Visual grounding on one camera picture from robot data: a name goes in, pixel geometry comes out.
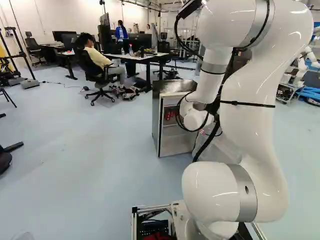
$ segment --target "person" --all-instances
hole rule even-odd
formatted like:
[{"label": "person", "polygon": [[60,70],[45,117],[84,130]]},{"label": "person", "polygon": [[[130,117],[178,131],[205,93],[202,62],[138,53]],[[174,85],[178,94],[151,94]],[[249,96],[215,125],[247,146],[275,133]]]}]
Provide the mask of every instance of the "person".
[{"label": "person", "polygon": [[[86,50],[91,58],[91,60],[99,66],[102,70],[104,70],[106,65],[112,64],[111,60],[107,57],[103,56],[99,51],[94,48],[94,37],[89,33],[83,32],[80,36],[76,39],[75,44],[78,48]],[[125,90],[124,87],[125,79],[126,79],[126,70],[125,68],[118,66],[118,67],[110,67],[108,69],[109,74],[117,74],[120,78],[120,85],[118,88],[120,90]]]},{"label": "person", "polygon": [[115,37],[118,44],[121,44],[121,46],[123,47],[124,52],[128,54],[129,36],[122,20],[118,20],[118,26],[115,29]]},{"label": "person", "polygon": [[123,42],[124,39],[128,39],[127,29],[124,26],[122,20],[118,21],[118,26],[115,29],[115,37],[118,42]]},{"label": "person", "polygon": [[146,25],[145,34],[152,34],[152,31],[151,31],[151,29],[150,29],[150,24],[147,24],[147,25]]}]

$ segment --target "dark hair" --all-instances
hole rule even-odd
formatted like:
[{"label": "dark hair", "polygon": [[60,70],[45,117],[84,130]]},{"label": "dark hair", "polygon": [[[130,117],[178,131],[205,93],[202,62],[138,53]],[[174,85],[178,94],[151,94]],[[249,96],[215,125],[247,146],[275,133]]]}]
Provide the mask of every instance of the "dark hair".
[{"label": "dark hair", "polygon": [[118,20],[118,24],[120,25],[120,27],[121,27],[122,29],[124,29],[125,31],[127,31],[127,29],[126,29],[125,26],[124,26],[124,22],[123,22],[122,20]]},{"label": "dark hair", "polygon": [[85,45],[88,43],[88,40],[94,42],[95,38],[90,33],[82,32],[74,43],[78,48],[84,48]]}]

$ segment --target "black strap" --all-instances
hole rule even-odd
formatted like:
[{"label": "black strap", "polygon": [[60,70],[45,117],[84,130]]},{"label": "black strap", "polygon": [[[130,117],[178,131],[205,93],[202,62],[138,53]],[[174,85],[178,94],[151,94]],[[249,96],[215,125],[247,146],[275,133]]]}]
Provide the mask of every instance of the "black strap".
[{"label": "black strap", "polygon": [[252,103],[252,102],[240,102],[240,101],[222,101],[221,100],[220,103],[231,104],[234,106],[244,105],[244,106],[263,107],[263,108],[272,108],[272,109],[276,107],[275,105],[267,105],[267,104]]},{"label": "black strap", "polygon": [[264,29],[267,25],[268,19],[269,19],[269,15],[270,15],[270,0],[266,0],[266,5],[267,5],[266,16],[265,16],[265,19],[264,19],[264,22],[263,22],[263,25],[262,25],[260,32],[258,33],[258,35],[256,37],[251,39],[250,43],[247,46],[242,47],[242,49],[246,49],[246,48],[250,47],[252,44],[254,44],[254,42],[260,37],[260,35],[264,31]]},{"label": "black strap", "polygon": [[213,74],[213,75],[223,75],[223,74],[225,74],[225,72],[223,72],[223,73],[216,73],[216,72],[205,71],[205,70],[203,70],[202,68],[201,68],[201,71],[203,71],[203,72],[205,72],[205,73],[207,73],[207,74]]}]

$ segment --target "white robotic arm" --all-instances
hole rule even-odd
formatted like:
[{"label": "white robotic arm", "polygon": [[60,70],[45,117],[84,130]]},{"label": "white robotic arm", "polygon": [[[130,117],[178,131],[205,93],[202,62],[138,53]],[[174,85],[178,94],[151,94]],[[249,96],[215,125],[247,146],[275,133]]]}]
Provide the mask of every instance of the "white robotic arm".
[{"label": "white robotic arm", "polygon": [[272,140],[276,91],[308,45],[313,19],[304,4],[292,0],[202,3],[197,35],[206,52],[197,89],[181,103],[187,128],[202,125],[207,113],[193,102],[216,99],[232,48],[252,50],[252,60],[225,82],[220,101],[221,127],[243,152],[240,165],[196,162],[182,177],[183,199],[198,229],[208,239],[228,239],[237,222],[272,222],[286,212],[288,188]]}]

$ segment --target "shoe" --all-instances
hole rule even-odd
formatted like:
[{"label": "shoe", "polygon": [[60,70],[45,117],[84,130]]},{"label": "shoe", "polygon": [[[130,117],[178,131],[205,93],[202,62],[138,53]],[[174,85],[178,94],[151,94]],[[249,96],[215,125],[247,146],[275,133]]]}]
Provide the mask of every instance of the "shoe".
[{"label": "shoe", "polygon": [[118,87],[117,90],[122,93],[122,92],[125,92],[125,91],[126,91],[126,87],[125,87],[125,86],[123,86],[123,87]]},{"label": "shoe", "polygon": [[110,90],[117,89],[117,86],[116,86],[116,85],[109,86],[109,89],[110,89]]}]

